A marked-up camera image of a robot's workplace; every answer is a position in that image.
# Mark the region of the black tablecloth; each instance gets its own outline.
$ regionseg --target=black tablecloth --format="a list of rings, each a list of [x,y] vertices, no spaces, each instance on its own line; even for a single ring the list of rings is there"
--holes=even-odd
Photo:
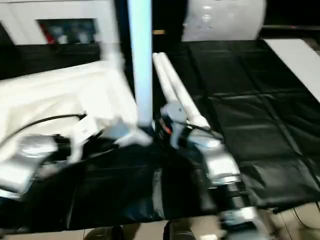
[[[12,61],[1,59],[2,79],[99,58],[97,51],[35,51],[30,59],[25,51]],[[265,42],[155,44],[154,52],[161,51],[212,128],[225,137],[255,205],[291,207],[320,200],[320,104]],[[125,72],[132,86],[130,63]],[[165,99],[156,74],[153,82],[156,114]],[[183,157],[156,143],[106,152],[105,141],[91,146],[89,161],[36,182],[27,203],[14,211],[7,207],[12,202],[0,199],[0,227],[49,232],[208,213],[200,210]],[[215,212],[212,206],[210,213]]]

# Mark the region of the white tube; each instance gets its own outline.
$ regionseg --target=white tube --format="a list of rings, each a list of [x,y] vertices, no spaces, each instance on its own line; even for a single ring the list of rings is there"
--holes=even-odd
[[[158,53],[152,54],[152,59],[155,67],[156,74],[158,75],[159,82],[162,88],[162,92],[165,96],[165,99],[168,103],[171,102],[177,102],[178,98],[176,96],[176,93],[174,89],[171,86],[171,82],[169,80],[169,77],[167,76],[167,73],[162,65],[160,56]]]
[[[128,1],[135,101],[141,127],[151,126],[153,120],[151,1]]]
[[[207,120],[200,114],[197,106],[189,95],[186,87],[182,83],[180,77],[172,66],[170,60],[164,52],[160,52],[158,56],[161,59],[162,66],[164,67],[167,75],[169,76],[171,85],[179,98],[184,111],[188,117],[191,124],[198,125],[200,127],[210,128]]]

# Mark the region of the wire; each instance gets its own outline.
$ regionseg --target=wire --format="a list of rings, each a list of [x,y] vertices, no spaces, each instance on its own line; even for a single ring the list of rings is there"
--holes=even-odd
[[[198,125],[194,125],[194,124],[190,124],[190,123],[186,123],[186,122],[181,122],[181,121],[173,121],[173,122],[176,124],[181,124],[181,125],[184,125],[187,127],[191,127],[193,129],[198,129],[198,130],[204,131],[220,141],[222,141],[224,139],[224,137],[220,133],[218,133],[216,131],[212,131],[211,129],[207,129],[202,126],[198,126]]]
[[[311,227],[311,226],[306,225],[306,224],[300,219],[300,217],[298,216],[298,213],[297,213],[297,211],[296,211],[295,208],[293,208],[293,211],[294,211],[294,213],[295,213],[296,219],[299,221],[299,223],[300,223],[305,229],[313,230],[313,231],[320,231],[320,228]]]
[[[37,124],[40,124],[40,123],[44,123],[44,122],[47,122],[47,121],[51,121],[51,120],[56,120],[56,119],[64,119],[64,118],[73,118],[73,117],[76,117],[78,118],[79,120],[82,120],[84,117],[86,116],[86,114],[64,114],[64,115],[57,115],[57,116],[50,116],[50,117],[46,117],[46,118],[42,118],[42,119],[39,119],[37,121],[33,121],[31,123],[28,123],[22,127],[20,127],[19,129],[17,129],[16,131],[14,131],[13,133],[11,133],[10,135],[8,135],[4,140],[2,140],[0,142],[0,149],[4,147],[4,145],[12,138],[14,137],[16,134],[20,133],[21,131],[31,127],[31,126],[34,126],[34,125],[37,125]]]
[[[320,213],[320,206],[319,206],[319,203],[318,203],[318,202],[315,202],[315,205],[316,205],[316,207],[318,208],[318,211],[319,211],[319,213]]]

